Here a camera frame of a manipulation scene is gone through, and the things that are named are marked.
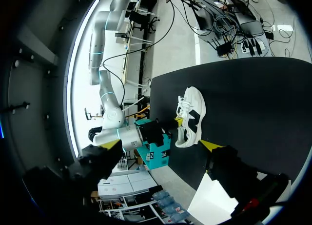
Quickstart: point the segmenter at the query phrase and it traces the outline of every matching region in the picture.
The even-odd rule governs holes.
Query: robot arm
[[[117,98],[114,94],[110,73],[107,70],[99,70],[105,47],[105,31],[118,31],[125,18],[126,10],[130,0],[113,0],[110,11],[97,13],[93,26],[90,55],[89,74],[90,85],[100,84],[100,97],[104,108],[103,129],[119,128],[124,123],[122,113]]]

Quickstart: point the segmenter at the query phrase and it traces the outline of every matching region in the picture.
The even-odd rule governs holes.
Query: black table
[[[175,118],[177,97],[199,89],[207,113],[202,139],[231,145],[241,159],[264,173],[294,180],[312,145],[312,64],[290,58],[219,61],[153,78],[151,119]],[[205,172],[206,150],[175,147],[169,167],[197,190]]]

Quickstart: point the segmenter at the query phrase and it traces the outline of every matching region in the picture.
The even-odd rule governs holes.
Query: black stripe on sneaker
[[[199,123],[199,118],[200,115],[195,111],[195,110],[191,110],[191,112],[189,112],[190,115],[192,115],[194,118],[193,119],[189,119],[189,128],[196,133],[197,132],[197,126]]]

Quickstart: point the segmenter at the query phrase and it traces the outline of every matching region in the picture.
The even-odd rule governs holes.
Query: white floor
[[[181,1],[173,0],[173,3],[183,13],[184,9]],[[273,25],[274,39],[278,41],[288,42],[284,39],[278,30],[285,30],[289,35],[293,34],[289,43],[273,42],[271,50],[277,57],[287,57],[304,60],[311,63],[308,52],[308,40],[302,25],[296,14],[288,7],[277,0],[259,0],[258,3],[250,4],[261,15],[264,21]],[[186,6],[189,22],[192,26],[196,26],[195,16],[192,10]],[[169,29],[173,19],[173,10],[170,3],[160,0],[153,10],[159,18],[160,22],[156,25],[156,32],[150,36],[150,40],[159,40]],[[204,41],[198,39],[181,14],[175,9],[175,20],[169,34],[155,46],[147,51],[145,57],[144,77],[154,78],[172,71],[194,66],[197,64],[219,61],[220,58],[215,56],[207,56],[207,47],[211,47]],[[190,205],[195,190],[178,177],[169,167],[162,167],[151,171],[151,175],[158,184],[175,198],[177,202],[182,204],[185,209]]]

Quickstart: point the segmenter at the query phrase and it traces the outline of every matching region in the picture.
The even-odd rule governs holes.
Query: power strip
[[[257,39],[255,39],[255,38],[253,38],[253,40],[256,40],[256,41],[259,43],[260,48],[261,48],[261,51],[262,51],[262,53],[264,53],[264,52],[265,52],[264,43],[263,43],[261,40],[257,40]],[[248,48],[248,47],[245,47],[245,49],[244,49],[243,46],[244,46],[244,42],[242,42],[242,44],[240,45],[240,48],[241,48],[241,50],[242,50],[242,53],[249,53],[249,54],[250,54],[249,48]],[[256,48],[255,46],[253,46],[253,49],[254,49],[254,53],[257,54],[257,48]]]

